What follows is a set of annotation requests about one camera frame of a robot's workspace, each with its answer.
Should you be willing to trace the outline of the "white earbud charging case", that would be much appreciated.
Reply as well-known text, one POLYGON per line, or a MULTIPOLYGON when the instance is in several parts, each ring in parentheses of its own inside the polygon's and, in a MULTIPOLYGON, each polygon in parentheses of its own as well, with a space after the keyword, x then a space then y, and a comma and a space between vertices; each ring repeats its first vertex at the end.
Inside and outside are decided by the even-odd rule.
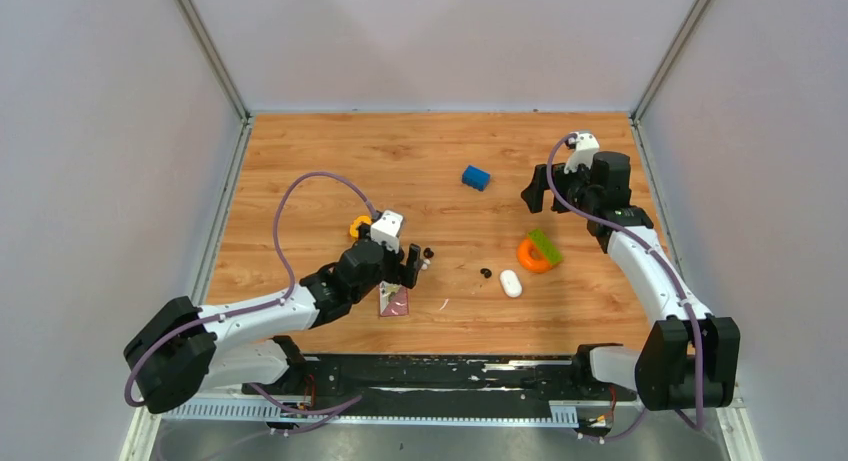
POLYGON ((499 274, 499 283, 503 292, 510 298, 518 298, 523 293, 522 283, 513 270, 503 270, 499 274))

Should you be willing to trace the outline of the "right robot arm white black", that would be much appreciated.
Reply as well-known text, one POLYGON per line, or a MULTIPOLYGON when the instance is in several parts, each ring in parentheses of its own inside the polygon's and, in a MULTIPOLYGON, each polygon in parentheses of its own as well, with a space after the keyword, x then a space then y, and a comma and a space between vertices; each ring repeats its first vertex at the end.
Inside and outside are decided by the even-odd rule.
POLYGON ((589 165, 535 167, 521 198, 532 213, 554 194, 552 211, 571 211, 624 273, 653 326, 643 348, 583 344, 571 384, 596 398, 610 384, 638 394, 651 411, 719 408, 734 395, 741 334, 730 317, 717 317, 673 269, 647 212, 632 204, 627 155, 601 151, 589 165))

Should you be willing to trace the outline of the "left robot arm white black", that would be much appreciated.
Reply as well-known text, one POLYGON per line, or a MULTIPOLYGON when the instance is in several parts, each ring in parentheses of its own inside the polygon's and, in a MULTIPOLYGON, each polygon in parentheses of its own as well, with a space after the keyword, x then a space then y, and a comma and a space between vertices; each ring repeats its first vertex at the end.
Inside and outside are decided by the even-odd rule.
POLYGON ((273 385, 283 394, 306 381, 299 348, 283 334, 348 315, 381 283, 414 288, 421 249, 392 251, 368 239, 281 292, 230 305, 168 301, 124 348, 130 368, 124 397, 152 414, 175 409, 198 392, 229 385, 273 385))

